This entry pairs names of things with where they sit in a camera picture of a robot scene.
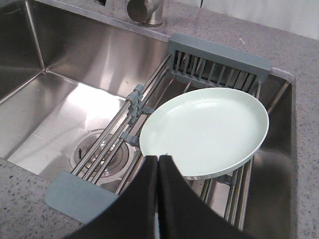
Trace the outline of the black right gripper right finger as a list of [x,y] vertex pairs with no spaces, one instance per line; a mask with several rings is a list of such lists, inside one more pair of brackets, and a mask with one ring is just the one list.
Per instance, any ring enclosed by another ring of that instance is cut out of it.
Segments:
[[161,239],[251,239],[211,210],[190,188],[169,155],[159,157]]

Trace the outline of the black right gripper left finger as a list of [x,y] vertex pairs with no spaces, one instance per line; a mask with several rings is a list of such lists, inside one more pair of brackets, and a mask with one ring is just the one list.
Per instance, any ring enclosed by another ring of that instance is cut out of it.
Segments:
[[158,158],[146,156],[127,189],[102,214],[66,239],[154,239]]

